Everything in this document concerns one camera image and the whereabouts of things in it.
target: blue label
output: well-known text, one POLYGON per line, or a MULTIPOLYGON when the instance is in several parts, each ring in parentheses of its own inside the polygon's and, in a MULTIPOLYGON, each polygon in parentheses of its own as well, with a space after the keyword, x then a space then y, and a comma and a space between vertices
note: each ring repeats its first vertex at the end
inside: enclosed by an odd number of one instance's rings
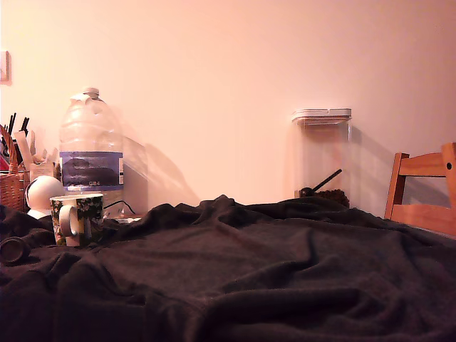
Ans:
POLYGON ((60 152, 62 183, 68 191, 123 188, 121 152, 60 152))

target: mug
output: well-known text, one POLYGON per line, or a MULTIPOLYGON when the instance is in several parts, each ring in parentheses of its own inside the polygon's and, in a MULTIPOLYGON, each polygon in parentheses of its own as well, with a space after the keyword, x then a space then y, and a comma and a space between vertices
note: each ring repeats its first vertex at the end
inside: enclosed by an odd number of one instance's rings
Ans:
POLYGON ((102 194, 59 196, 50 201, 57 245, 87 246, 101 238, 102 194))

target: large plastic water bottle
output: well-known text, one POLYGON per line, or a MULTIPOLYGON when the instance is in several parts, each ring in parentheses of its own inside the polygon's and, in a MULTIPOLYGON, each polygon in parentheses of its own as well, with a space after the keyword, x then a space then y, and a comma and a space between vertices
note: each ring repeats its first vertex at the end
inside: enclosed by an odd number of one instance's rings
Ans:
MULTIPOLYGON (((102 193, 106 206, 123 199, 123 135, 97 88, 71 97, 60 129, 60 164, 66 195, 102 193)), ((105 209, 118 217, 123 204, 105 209)))

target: wooden chair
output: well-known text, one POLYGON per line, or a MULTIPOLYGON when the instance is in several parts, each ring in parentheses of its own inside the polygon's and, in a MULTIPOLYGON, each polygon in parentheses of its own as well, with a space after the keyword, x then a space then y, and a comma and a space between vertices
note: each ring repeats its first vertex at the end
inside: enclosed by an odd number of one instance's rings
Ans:
POLYGON ((385 218, 435 232, 456 235, 456 142, 442 146, 441 152, 409 158, 396 153, 385 218), (451 208, 429 204, 402 204, 405 178, 446 177, 451 208))

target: white wall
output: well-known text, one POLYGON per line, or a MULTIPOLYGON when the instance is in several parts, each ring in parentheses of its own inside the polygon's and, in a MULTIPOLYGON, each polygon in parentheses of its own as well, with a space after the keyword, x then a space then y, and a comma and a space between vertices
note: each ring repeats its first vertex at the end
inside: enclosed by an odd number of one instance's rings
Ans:
POLYGON ((291 114, 349 107, 351 201, 383 215, 393 153, 456 141, 455 32, 453 0, 3 0, 2 123, 29 116, 50 150, 68 98, 99 87, 144 210, 292 197, 291 114))

